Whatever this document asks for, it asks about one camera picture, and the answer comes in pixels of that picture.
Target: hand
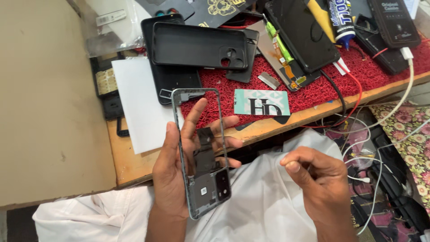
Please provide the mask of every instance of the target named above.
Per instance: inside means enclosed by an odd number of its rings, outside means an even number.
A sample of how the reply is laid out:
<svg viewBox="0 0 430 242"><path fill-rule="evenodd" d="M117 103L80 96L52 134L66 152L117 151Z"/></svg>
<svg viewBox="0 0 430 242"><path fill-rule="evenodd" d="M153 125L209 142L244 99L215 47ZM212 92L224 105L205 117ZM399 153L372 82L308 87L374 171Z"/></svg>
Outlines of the hand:
<svg viewBox="0 0 430 242"><path fill-rule="evenodd" d="M288 153L280 164L303 189L304 207L315 223L318 241L356 241L345 164L303 146Z"/></svg>
<svg viewBox="0 0 430 242"><path fill-rule="evenodd" d="M187 169L192 169L194 165L188 164L188 161L193 160L193 151L196 150L200 143L198 139L193 138L196 129L196 123L206 107L207 99L201 98L192 108L191 112L185 119L181 130L182 148L184 151L184 159ZM239 122L237 116L223 118L223 127L227 128L236 125ZM214 121L207 125L210 127L213 134L216 136L220 133L220 121ZM227 147L240 148L243 142L233 137L225 137ZM154 207L161 210L166 215L177 220L188 218L188 208L185 198L184 179L182 176L181 159L178 151L179 131L176 124L173 122L167 123L166 139L161 148L160 155L155 162L152 176L154 181L155 201ZM214 151L222 147L221 138L212 140L212 148ZM229 158L229 166L238 168L241 162Z"/></svg>

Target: red wire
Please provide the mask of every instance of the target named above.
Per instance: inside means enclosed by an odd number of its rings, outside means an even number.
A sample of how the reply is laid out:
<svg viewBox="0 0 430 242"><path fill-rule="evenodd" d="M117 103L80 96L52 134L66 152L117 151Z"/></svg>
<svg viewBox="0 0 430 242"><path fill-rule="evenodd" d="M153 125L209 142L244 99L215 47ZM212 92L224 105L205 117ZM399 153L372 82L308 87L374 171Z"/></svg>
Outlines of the red wire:
<svg viewBox="0 0 430 242"><path fill-rule="evenodd" d="M376 53L376 55L374 55L374 56L372 57L372 59L375 59L375 57L377 57L378 55L380 55L382 52L386 51L387 49L388 49L388 48L385 48L385 49L381 50L380 52Z"/></svg>
<svg viewBox="0 0 430 242"><path fill-rule="evenodd" d="M247 28L247 27L249 27L249 25L245 25L245 26L227 26L227 25L221 25L219 27L220 28Z"/></svg>
<svg viewBox="0 0 430 242"><path fill-rule="evenodd" d="M428 42L428 41L430 41L430 39L422 40L422 41L421 41L421 43L425 43L425 42ZM376 55L374 55L374 56L372 57L372 59L375 59L375 57L377 57L378 55L380 55L382 52L386 51L387 49L388 49L388 48L385 48L385 49L381 50L380 52L376 53Z"/></svg>
<svg viewBox="0 0 430 242"><path fill-rule="evenodd" d="M353 107L353 109L351 110L351 112L348 114L348 116L344 119L344 120L342 120L342 122L340 122L340 123L338 123L338 124L336 124L336 125L339 125L339 124L341 124L341 123L343 123L343 122L345 122L351 115L352 115L352 113L354 113L354 111L355 111L355 109L357 108L357 106L360 104L360 101L361 101L361 95L363 94L363 88L361 87L361 84L360 84L360 82L357 80L357 78L355 78L349 71L347 71L339 62L338 62L338 65L342 68L342 70L344 71L344 72L346 72L346 73L348 73L348 75L350 76L350 77L352 77L352 79L354 79L354 81L356 82L356 84L357 84L357 86L358 86L358 88L360 89L360 94L359 94L359 96L358 96L358 100L357 100L357 102L356 102L356 104L355 104L355 106ZM330 125L326 125L326 126L305 126L305 125L303 125L302 127L306 127L306 128L326 128L326 127L330 127Z"/></svg>

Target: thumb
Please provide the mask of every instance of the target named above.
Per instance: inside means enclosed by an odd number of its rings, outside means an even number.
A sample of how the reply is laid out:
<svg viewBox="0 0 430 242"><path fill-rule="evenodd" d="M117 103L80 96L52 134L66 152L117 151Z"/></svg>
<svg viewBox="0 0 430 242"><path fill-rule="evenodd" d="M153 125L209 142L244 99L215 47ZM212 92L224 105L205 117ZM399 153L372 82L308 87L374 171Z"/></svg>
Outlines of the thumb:
<svg viewBox="0 0 430 242"><path fill-rule="evenodd" d="M163 168L175 166L176 152L179 144L179 131L174 122L168 122L166 126L166 138L158 155L157 163Z"/></svg>
<svg viewBox="0 0 430 242"><path fill-rule="evenodd" d="M309 172L297 161L290 161L285 165L285 170L293 181L305 190L313 190L318 184L310 176Z"/></svg>

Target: blue cap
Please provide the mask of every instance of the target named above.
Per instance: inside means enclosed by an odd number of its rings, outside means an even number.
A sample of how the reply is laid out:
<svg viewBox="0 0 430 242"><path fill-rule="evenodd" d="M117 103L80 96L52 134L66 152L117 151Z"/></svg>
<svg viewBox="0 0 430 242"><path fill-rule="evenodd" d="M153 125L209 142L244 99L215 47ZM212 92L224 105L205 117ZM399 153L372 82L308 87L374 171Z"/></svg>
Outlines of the blue cap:
<svg viewBox="0 0 430 242"><path fill-rule="evenodd" d="M338 39L336 43L341 44L346 49L349 49L349 41L355 37L355 34L347 34Z"/></svg>

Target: adhesive tube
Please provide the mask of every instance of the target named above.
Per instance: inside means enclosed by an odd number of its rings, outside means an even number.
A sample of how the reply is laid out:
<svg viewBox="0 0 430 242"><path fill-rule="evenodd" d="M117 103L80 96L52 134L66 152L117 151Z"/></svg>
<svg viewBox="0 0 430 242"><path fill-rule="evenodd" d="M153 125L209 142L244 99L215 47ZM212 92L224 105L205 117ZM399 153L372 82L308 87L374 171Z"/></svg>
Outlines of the adhesive tube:
<svg viewBox="0 0 430 242"><path fill-rule="evenodd" d="M355 37L354 24L351 17L351 3L348 0L328 0L330 20L332 21L335 41L346 49L349 41Z"/></svg>

